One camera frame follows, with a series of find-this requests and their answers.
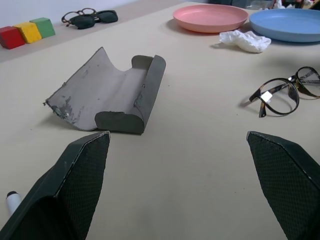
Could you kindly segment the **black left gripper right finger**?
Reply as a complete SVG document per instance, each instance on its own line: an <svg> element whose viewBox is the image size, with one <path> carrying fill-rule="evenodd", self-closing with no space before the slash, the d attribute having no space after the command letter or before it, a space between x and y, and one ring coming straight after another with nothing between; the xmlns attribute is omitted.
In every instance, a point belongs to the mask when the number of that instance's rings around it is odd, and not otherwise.
<svg viewBox="0 0 320 240"><path fill-rule="evenodd" d="M297 143L249 131L259 183L289 240L320 238L320 166Z"/></svg>

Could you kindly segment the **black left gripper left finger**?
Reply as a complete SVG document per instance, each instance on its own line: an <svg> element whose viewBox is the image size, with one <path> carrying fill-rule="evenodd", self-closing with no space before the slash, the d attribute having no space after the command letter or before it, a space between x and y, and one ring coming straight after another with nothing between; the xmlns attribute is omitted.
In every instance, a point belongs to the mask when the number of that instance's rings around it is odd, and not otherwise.
<svg viewBox="0 0 320 240"><path fill-rule="evenodd" d="M0 231L2 240L84 240L98 204L109 131L71 142Z"/></svg>

